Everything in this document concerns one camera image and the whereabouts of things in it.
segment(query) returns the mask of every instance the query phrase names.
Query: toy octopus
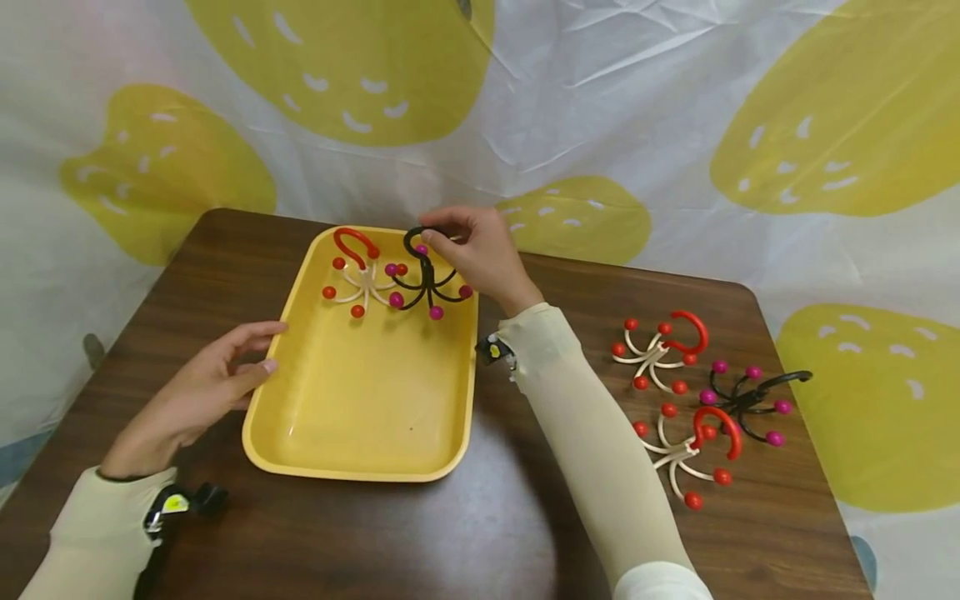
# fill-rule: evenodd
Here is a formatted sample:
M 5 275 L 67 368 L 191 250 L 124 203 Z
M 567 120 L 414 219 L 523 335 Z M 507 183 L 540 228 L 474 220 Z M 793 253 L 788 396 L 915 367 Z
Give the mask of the toy octopus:
M 369 265 L 359 254 L 344 244 L 343 236 L 345 235 L 359 240 L 367 248 L 367 258 L 370 260 Z M 391 282 L 385 285 L 377 285 L 375 281 L 376 259 L 380 257 L 380 249 L 375 246 L 366 235 L 351 228 L 337 228 L 334 230 L 333 243 L 337 245 L 340 252 L 346 254 L 356 265 L 357 278 L 353 279 L 353 277 L 350 276 L 347 261 L 342 256 L 337 256 L 333 259 L 333 268 L 343 275 L 347 283 L 357 288 L 357 291 L 348 298 L 337 298 L 337 289 L 332 285 L 328 285 L 323 289 L 324 298 L 339 303 L 346 303 L 353 302 L 363 296 L 363 304 L 354 304 L 350 308 L 350 315 L 352 315 L 354 319 L 362 319 L 363 316 L 367 314 L 367 305 L 371 296 L 381 303 L 390 306 L 389 301 L 380 296 L 380 291 L 389 290 L 396 284 Z
M 710 389 L 703 390 L 700 393 L 700 403 L 706 406 L 716 405 L 717 408 L 735 418 L 737 424 L 743 429 L 743 432 L 758 442 L 765 442 L 772 446 L 783 445 L 784 438 L 781 432 L 770 430 L 766 435 L 761 437 L 747 425 L 744 419 L 746 419 L 747 415 L 769 415 L 771 413 L 780 413 L 781 415 L 789 414 L 790 411 L 793 410 L 793 407 L 787 400 L 777 400 L 772 407 L 767 408 L 756 408 L 756 406 L 766 398 L 771 388 L 788 381 L 807 381 L 813 376 L 813 373 L 810 371 L 789 372 L 772 379 L 767 379 L 752 390 L 743 391 L 743 384 L 748 380 L 757 380 L 763 376 L 760 367 L 747 367 L 743 376 L 733 384 L 730 393 L 725 394 L 717 387 L 716 375 L 724 374 L 728 368 L 727 363 L 722 360 L 713 362 L 710 366 Z M 723 401 L 719 404 L 717 404 L 718 397 L 723 398 Z M 732 427 L 733 425 L 728 425 L 725 433 L 726 431 L 730 431 Z
M 434 296 L 446 300 L 448 302 L 462 302 L 467 298 L 473 296 L 473 290 L 468 285 L 460 286 L 459 298 L 451 298 L 450 296 L 444 294 L 440 291 L 440 288 L 445 286 L 453 276 L 457 275 L 456 270 L 451 270 L 450 274 L 444 277 L 443 280 L 436 280 L 436 272 L 433 268 L 433 262 L 430 261 L 428 256 L 429 250 L 423 244 L 417 245 L 415 248 L 412 244 L 413 238 L 417 235 L 420 235 L 424 230 L 432 228 L 412 228 L 407 231 L 406 235 L 403 236 L 403 248 L 406 251 L 416 258 L 420 263 L 420 283 L 417 285 L 412 285 L 401 281 L 398 277 L 405 276 L 407 274 L 407 267 L 403 264 L 395 265 L 390 263 L 386 266 L 385 271 L 388 276 L 392 277 L 394 283 L 403 289 L 411 290 L 417 292 L 415 298 L 409 302 L 405 302 L 403 296 L 399 292 L 393 292 L 390 295 L 390 305 L 393 308 L 399 310 L 409 310 L 417 305 L 420 300 L 426 296 L 427 304 L 430 307 L 430 318 L 434 321 L 438 321 L 444 317 L 444 309 L 438 304 L 434 303 Z
M 646 350 L 639 350 L 634 346 L 633 340 L 630 339 L 630 332 L 634 331 L 638 326 L 639 322 L 636 319 L 627 319 L 623 324 L 623 339 L 626 344 L 622 342 L 617 342 L 611 348 L 613 353 L 613 360 L 618 363 L 623 363 L 625 365 L 635 365 L 640 363 L 639 369 L 636 370 L 634 374 L 634 387 L 639 390 L 646 390 L 650 385 L 650 381 L 644 376 L 644 372 L 650 374 L 650 379 L 653 379 L 654 384 L 658 388 L 667 392 L 668 394 L 686 394 L 688 389 L 686 383 L 683 381 L 674 381 L 673 385 L 667 388 L 663 385 L 663 382 L 660 381 L 660 378 L 657 376 L 657 367 L 661 369 L 678 369 L 684 366 L 690 366 L 697 362 L 697 354 L 703 352 L 707 348 L 709 342 L 709 336 L 707 333 L 707 328 L 704 327 L 704 324 L 700 319 L 685 310 L 677 310 L 670 313 L 671 319 L 683 318 L 687 319 L 693 326 L 697 328 L 697 333 L 700 335 L 700 342 L 693 348 L 688 348 L 681 345 L 680 343 L 674 340 L 664 340 L 661 341 L 660 338 L 670 335 L 673 332 L 673 325 L 670 323 L 661 323 L 657 327 L 657 335 L 650 340 L 650 344 L 647 345 Z M 682 360 L 674 363 L 664 363 L 660 360 L 666 356 L 667 352 L 671 348 L 676 348 L 684 354 Z M 633 356 L 627 357 L 627 350 L 629 350 Z
M 728 486 L 733 482 L 732 475 L 730 475 L 730 472 L 725 468 L 716 468 L 713 470 L 713 475 L 707 475 L 686 463 L 687 460 L 700 454 L 700 448 L 703 447 L 704 442 L 714 440 L 717 437 L 716 428 L 703 423 L 707 415 L 713 415 L 720 419 L 720 421 L 726 425 L 727 430 L 731 432 L 731 446 L 730 451 L 727 453 L 727 459 L 731 461 L 736 460 L 736 457 L 740 455 L 741 449 L 740 435 L 733 427 L 733 421 L 727 413 L 724 413 L 718 408 L 705 406 L 697 410 L 693 415 L 694 434 L 679 444 L 670 443 L 670 441 L 666 439 L 666 434 L 663 432 L 664 419 L 673 419 L 677 416 L 677 407 L 673 404 L 663 404 L 660 408 L 660 419 L 657 421 L 657 433 L 660 436 L 660 443 L 662 445 L 647 443 L 643 439 L 643 436 L 647 435 L 647 424 L 643 421 L 634 423 L 634 431 L 639 436 L 640 443 L 643 444 L 643 447 L 650 452 L 664 455 L 663 458 L 654 463 L 654 468 L 669 468 L 670 489 L 674 495 L 684 502 L 687 508 L 694 511 L 699 511 L 704 507 L 704 499 L 696 492 L 683 493 L 680 491 L 680 486 L 677 485 L 677 468 L 682 469 L 688 475 L 696 477 L 697 479 L 714 481 L 721 486 Z

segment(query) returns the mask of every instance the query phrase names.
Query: red hook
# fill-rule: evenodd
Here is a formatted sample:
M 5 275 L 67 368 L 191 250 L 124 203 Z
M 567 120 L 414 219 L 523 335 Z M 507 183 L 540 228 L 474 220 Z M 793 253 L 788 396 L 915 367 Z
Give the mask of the red hook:
M 676 348 L 684 354 L 699 354 L 707 349 L 707 343 L 709 342 L 709 336 L 707 335 L 707 328 L 704 327 L 704 322 L 700 320 L 699 317 L 693 313 L 688 313 L 685 310 L 675 310 L 670 313 L 671 319 L 684 318 L 693 323 L 693 326 L 697 328 L 697 333 L 700 334 L 700 343 L 694 346 L 693 348 L 688 348 L 682 346 L 680 343 L 675 342 L 674 340 L 668 340 L 663 343 L 664 348 Z
M 364 246 L 367 247 L 367 256 L 370 258 L 379 258 L 380 249 L 370 241 L 370 238 L 351 228 L 337 228 L 333 232 L 333 243 L 337 245 L 337 248 L 340 249 L 340 252 L 343 252 L 347 256 L 353 259 L 353 262 L 357 263 L 357 266 L 360 267 L 360 271 L 363 271 L 367 268 L 367 263 L 364 262 L 363 258 L 360 257 L 360 254 L 354 252 L 353 250 L 347 248 L 344 244 L 344 241 L 340 239 L 344 235 L 349 235 L 350 237 L 355 237 L 360 240 Z
M 706 426 L 704 425 L 704 417 L 707 415 L 714 415 L 727 426 L 727 433 L 730 434 L 730 452 L 727 453 L 727 460 L 735 460 L 737 456 L 740 456 L 740 429 L 727 413 L 716 406 L 703 406 L 693 414 L 693 431 L 696 434 L 696 438 L 693 440 L 693 443 L 690 444 L 690 447 L 696 450 L 700 448 L 708 438 L 705 431 Z

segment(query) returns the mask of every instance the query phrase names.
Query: white fabric backdrop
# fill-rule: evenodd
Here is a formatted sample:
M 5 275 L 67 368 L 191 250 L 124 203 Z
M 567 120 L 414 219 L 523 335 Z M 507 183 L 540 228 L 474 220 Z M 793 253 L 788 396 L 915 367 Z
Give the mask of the white fabric backdrop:
M 751 287 L 775 338 L 787 324 L 785 365 L 822 373 L 822 386 L 795 392 L 876 597 L 953 597 L 946 557 L 960 548 L 944 533 L 960 528 L 960 453 L 942 433 L 960 417 L 946 378 L 960 348 L 952 0 L 473 0 L 469 21 L 455 0 L 348 4 L 5 7 L 0 503 L 89 377 L 84 336 L 109 346 L 203 210 L 406 228 L 449 199 L 503 203 L 525 249 Z M 388 58 L 398 48 L 413 70 Z M 244 54 L 254 50 L 259 62 Z M 361 66 L 338 71 L 351 61 Z M 322 83 L 309 70 L 320 63 Z M 334 104 L 308 104 L 321 96 L 288 77 L 301 67 Z M 368 77 L 370 96 L 338 87 Z M 336 102 L 359 111 L 377 94 L 409 112 L 371 118 L 372 133 L 340 120 Z M 814 176 L 826 178 L 819 190 Z M 839 359 L 817 346 L 829 336 L 810 328 L 849 325 L 861 307 L 892 312 L 863 317 L 880 341 L 843 361 L 900 372 L 903 352 L 872 350 L 922 329 L 930 350 L 894 340 L 920 365 L 907 373 L 919 393 L 857 379 L 857 364 L 833 370 Z M 918 449 L 858 453 L 892 447 L 891 433 Z M 946 472 L 916 467 L 931 452 Z

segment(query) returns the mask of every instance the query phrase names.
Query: yellow tray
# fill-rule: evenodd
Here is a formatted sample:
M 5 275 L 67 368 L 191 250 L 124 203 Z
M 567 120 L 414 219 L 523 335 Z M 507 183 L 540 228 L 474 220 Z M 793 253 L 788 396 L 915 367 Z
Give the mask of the yellow tray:
M 258 467 L 285 475 L 359 481 L 422 482 L 450 473 L 467 450 L 473 412 L 477 297 L 439 300 L 444 317 L 432 321 L 426 299 L 406 311 L 371 298 L 362 319 L 326 300 L 352 293 L 332 260 L 343 254 L 333 231 L 310 245 L 281 319 L 289 331 L 267 352 L 279 368 L 253 395 L 243 446 Z M 420 267 L 403 249 L 404 231 L 354 227 L 381 250 L 376 283 L 389 283 L 384 266 L 405 263 L 408 283 Z M 346 243 L 366 257 L 363 246 Z M 449 265 L 430 254 L 438 279 Z M 355 267 L 349 263 L 355 275 Z M 459 275 L 442 289 L 456 298 Z M 413 292 L 400 291 L 410 300 Z

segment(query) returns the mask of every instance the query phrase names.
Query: red and white toy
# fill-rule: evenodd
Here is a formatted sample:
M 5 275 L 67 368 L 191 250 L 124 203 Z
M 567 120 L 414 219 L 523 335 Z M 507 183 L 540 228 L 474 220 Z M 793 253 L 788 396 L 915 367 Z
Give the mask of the red and white toy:
M 639 436 L 640 443 L 643 444 L 643 447 L 655 454 L 664 455 L 663 458 L 654 463 L 654 468 L 659 469 L 669 466 L 670 488 L 673 490 L 674 495 L 686 504 L 687 508 L 694 511 L 699 511 L 704 507 L 704 499 L 696 492 L 683 493 L 680 491 L 680 486 L 677 485 L 677 467 L 697 479 L 714 481 L 721 486 L 728 486 L 733 483 L 733 477 L 725 468 L 715 468 L 712 475 L 707 475 L 686 463 L 688 459 L 700 454 L 700 448 L 703 447 L 704 442 L 714 440 L 717 437 L 716 427 L 703 423 L 704 417 L 707 415 L 714 415 L 727 426 L 727 431 L 730 432 L 731 443 L 730 452 L 727 453 L 727 459 L 731 461 L 736 460 L 736 457 L 740 455 L 741 447 L 739 430 L 727 413 L 718 408 L 705 406 L 694 413 L 694 435 L 679 444 L 670 443 L 670 441 L 666 439 L 666 434 L 663 432 L 664 419 L 673 419 L 677 416 L 677 407 L 673 404 L 667 403 L 660 408 L 660 419 L 657 421 L 657 433 L 660 435 L 660 444 L 662 445 L 648 444 L 644 441 L 643 436 L 647 435 L 648 431 L 647 424 L 643 421 L 634 423 L 634 431 Z
M 370 263 L 350 248 L 347 248 L 347 245 L 344 244 L 344 240 L 342 239 L 344 235 L 358 239 L 363 243 L 367 248 L 367 258 L 370 260 Z M 384 306 L 389 307 L 390 301 L 380 296 L 380 291 L 389 290 L 395 287 L 396 284 L 392 281 L 384 285 L 377 285 L 376 283 L 376 259 L 380 257 L 380 249 L 375 246 L 366 235 L 351 228 L 337 228 L 337 230 L 333 232 L 333 242 L 337 245 L 337 248 L 340 249 L 340 252 L 346 254 L 356 265 L 356 279 L 350 276 L 347 261 L 342 256 L 337 256 L 333 259 L 333 268 L 340 271 L 347 283 L 357 290 L 348 298 L 337 298 L 337 289 L 332 285 L 328 285 L 323 290 L 324 298 L 345 304 L 358 300 L 362 296 L 363 304 L 354 304 L 350 308 L 350 315 L 352 315 L 354 319 L 362 319 L 363 316 L 367 314 L 367 306 L 371 296 L 376 298 Z M 395 275 L 399 267 L 402 267 L 403 271 L 406 272 L 406 265 L 394 265 L 397 271 L 393 274 L 388 273 L 387 275 Z
M 674 340 L 666 340 L 665 337 L 673 333 L 673 325 L 664 322 L 657 327 L 657 335 L 650 340 L 650 344 L 647 344 L 647 349 L 641 351 L 634 346 L 633 340 L 630 339 L 630 332 L 639 327 L 639 321 L 636 319 L 627 319 L 623 323 L 623 340 L 626 342 L 626 344 L 617 342 L 611 347 L 613 360 L 616 362 L 623 363 L 625 365 L 635 365 L 636 363 L 640 364 L 639 369 L 637 369 L 636 373 L 634 374 L 634 387 L 638 390 L 646 390 L 647 387 L 650 386 L 650 381 L 643 374 L 644 372 L 648 372 L 650 374 L 650 379 L 653 379 L 654 384 L 656 384 L 661 390 L 667 392 L 668 394 L 686 394 L 686 391 L 689 389 L 689 387 L 681 380 L 674 381 L 673 385 L 669 388 L 663 385 L 663 382 L 660 381 L 660 378 L 657 376 L 657 367 L 661 369 L 678 369 L 680 367 L 688 367 L 697 362 L 697 354 L 707 349 L 709 336 L 707 333 L 707 328 L 704 326 L 703 322 L 700 321 L 699 317 L 693 313 L 688 313 L 685 310 L 676 310 L 670 313 L 670 318 L 683 318 L 693 323 L 693 326 L 697 328 L 697 333 L 700 335 L 700 342 L 693 348 L 688 348 Z M 662 362 L 662 359 L 672 348 L 676 348 L 678 351 L 682 352 L 684 355 L 683 358 L 673 363 Z

